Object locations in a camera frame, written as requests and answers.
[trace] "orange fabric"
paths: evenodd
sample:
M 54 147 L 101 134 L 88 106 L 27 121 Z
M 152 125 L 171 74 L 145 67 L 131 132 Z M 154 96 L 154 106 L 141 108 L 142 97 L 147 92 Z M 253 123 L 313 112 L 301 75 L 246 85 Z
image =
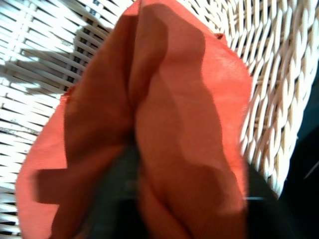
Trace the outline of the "orange fabric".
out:
M 174 0 L 123 14 L 23 164 L 24 238 L 76 236 L 97 181 L 134 134 L 151 238 L 245 238 L 238 137 L 251 80 L 220 37 Z

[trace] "dark object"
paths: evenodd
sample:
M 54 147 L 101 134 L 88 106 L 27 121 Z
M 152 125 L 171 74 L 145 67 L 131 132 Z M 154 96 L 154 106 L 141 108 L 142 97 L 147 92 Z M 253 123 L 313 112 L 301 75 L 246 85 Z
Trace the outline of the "dark object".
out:
M 285 203 L 306 239 L 319 238 L 319 127 L 298 141 L 280 202 Z
M 147 238 L 147 229 L 136 207 L 139 164 L 136 146 L 130 146 L 102 178 L 90 216 L 88 239 Z M 292 227 L 292 217 L 277 201 L 264 179 L 248 165 L 248 234 L 250 239 L 304 239 Z

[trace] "wicker weave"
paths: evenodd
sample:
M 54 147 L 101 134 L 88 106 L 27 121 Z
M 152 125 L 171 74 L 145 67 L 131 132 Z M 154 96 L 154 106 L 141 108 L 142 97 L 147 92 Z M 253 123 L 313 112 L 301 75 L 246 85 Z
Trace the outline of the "wicker weave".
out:
M 280 195 L 317 70 L 318 0 L 178 1 L 252 74 L 242 153 Z M 0 238 L 20 238 L 14 183 L 32 143 L 132 2 L 0 0 Z

